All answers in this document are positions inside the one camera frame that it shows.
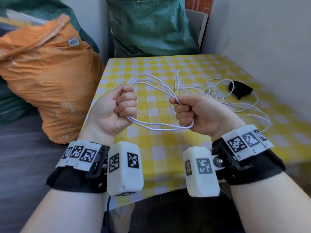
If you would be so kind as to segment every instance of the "white cord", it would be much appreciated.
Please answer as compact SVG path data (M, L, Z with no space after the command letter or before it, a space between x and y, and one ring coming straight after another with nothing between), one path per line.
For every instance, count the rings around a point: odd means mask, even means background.
M139 76L142 76L142 75L152 77L152 78L158 80L159 82L153 81L153 80L148 80L148 79L141 79L141 80L137 80L135 82L132 82L135 78L137 78ZM135 77L131 78L127 82L127 84L131 84L131 85L134 85L134 84L144 84L144 85L150 86L150 87L152 87L154 89L162 91L163 93L165 93L165 94L167 94L167 95L169 95L171 97L174 97L175 100L177 101L177 103L179 103L179 104L180 104L180 102L177 99L177 95L178 95L180 90L183 90L183 91L185 91L188 94L195 94L195 95L197 95L197 93L198 93L199 95L210 95L210 96L214 97L215 99L221 99L220 102L222 104L229 105L229 106L241 109L241 110L238 110L238 111L234 111L234 113L241 113L241 112L244 112L244 111L247 111L247 110L255 110L255 111L258 111L258 112L262 113L265 117L261 117L261 116L254 115L254 114L246 114L246 115L241 116L241 118L246 117L246 116L252 116L252 117L260 118L261 120L267 122L268 126L262 132L265 132L266 130L268 130L269 127L272 125L269 116L266 113L262 112L259 108L257 108L255 106L258 103L258 101L259 101L259 98L255 94L251 93L251 95L256 98L256 102L253 105L247 104L247 103L232 103L232 102L230 102L228 100L228 96L230 96L232 94L232 92L234 90L234 87L235 87L234 86L234 82L232 80L230 80L230 79L222 79L222 78L213 78L213 79L208 80L207 84L205 84L205 85L189 87L186 84L185 81L182 81L182 80L179 81L178 76L179 76L179 70L177 72L176 82L175 82L175 86L174 86L174 89L176 89L176 93L174 93L174 91L169 86L165 85L159 78L157 78L157 77L155 77L155 76L153 76L151 74L138 74ZM215 85L212 85L209 82L213 81L213 80L219 80L219 82L217 82ZM229 83L232 82L232 90L227 95L225 95L221 90L216 88L219 83L226 82L226 81L229 82ZM162 87L164 87L166 89L166 91L162 90L161 88L158 88L156 86L153 86L153 85L149 84L148 82L156 83L158 85L161 85ZM190 126L185 127L185 126L175 126L175 125L170 125L170 124L165 124L165 123L147 123L147 122L142 122L142 121L139 121L139 120L137 120L137 119L135 119L135 118L133 118L131 116L127 116L127 118L130 121L132 121L134 124L137 124L139 126L142 126L144 128L147 128L147 129L150 129L150 130L153 130L153 131L175 131L175 130L178 130L178 129L189 129L194 124L194 120L192 120L192 123L191 123ZM168 126L168 127L172 127L172 129L150 128L148 126L145 126L144 124L145 125L165 125L165 126Z

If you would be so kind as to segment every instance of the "barcode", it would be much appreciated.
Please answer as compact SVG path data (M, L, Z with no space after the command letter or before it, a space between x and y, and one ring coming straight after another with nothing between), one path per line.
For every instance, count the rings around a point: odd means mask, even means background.
M68 40L68 43L69 43L69 46L78 46L78 45L80 45L80 43L79 43L77 38L73 38L73 39Z

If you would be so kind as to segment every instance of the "right hand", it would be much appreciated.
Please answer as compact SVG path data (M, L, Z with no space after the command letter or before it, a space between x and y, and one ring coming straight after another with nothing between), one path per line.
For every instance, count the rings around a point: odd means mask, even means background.
M169 102L175 105L174 111L180 126L189 126L194 119L194 125L190 130L212 137L215 141L223 134L245 126L245 123L227 106L221 104L211 96L181 95L169 98Z

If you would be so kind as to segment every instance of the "tablecloth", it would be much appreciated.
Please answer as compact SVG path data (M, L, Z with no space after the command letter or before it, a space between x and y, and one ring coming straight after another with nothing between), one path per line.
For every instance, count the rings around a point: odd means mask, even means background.
M178 55L109 59L92 105L105 92L128 82L140 73L152 74L173 89L178 70L180 78L192 86L205 84L212 78L229 78L252 87L259 97L257 106L270 116L273 123L273 126L264 133L275 145L273 151L285 163L310 160L311 125L225 56ZM134 89L138 93L139 120L177 124L173 106L168 102L169 96L142 84L134 85ZM220 89L225 94L229 93L227 85L221 86ZM238 102L234 96L230 96L229 99L231 102ZM246 96L240 101L254 103L255 98ZM259 122L256 118L248 118L246 122L255 124L259 129L266 126L265 122ZM111 198L110 209L153 195L186 188L181 158L183 151L190 146L211 147L210 137L189 130L151 131L135 124L116 137L115 142L119 141L128 141L139 146L145 184L142 192Z

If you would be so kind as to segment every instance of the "person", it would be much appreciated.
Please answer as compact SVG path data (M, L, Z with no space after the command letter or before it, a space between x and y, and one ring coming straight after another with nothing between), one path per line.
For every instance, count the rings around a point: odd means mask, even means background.
M97 100L79 139L111 146L115 136L137 116L133 86L120 85ZM212 141L245 123L210 96L181 95L174 98L179 125L194 119L193 132ZM251 184L231 186L234 203L247 233L311 232L311 199L284 172ZM33 212L22 233L97 233L104 216L104 194L75 193L51 189Z

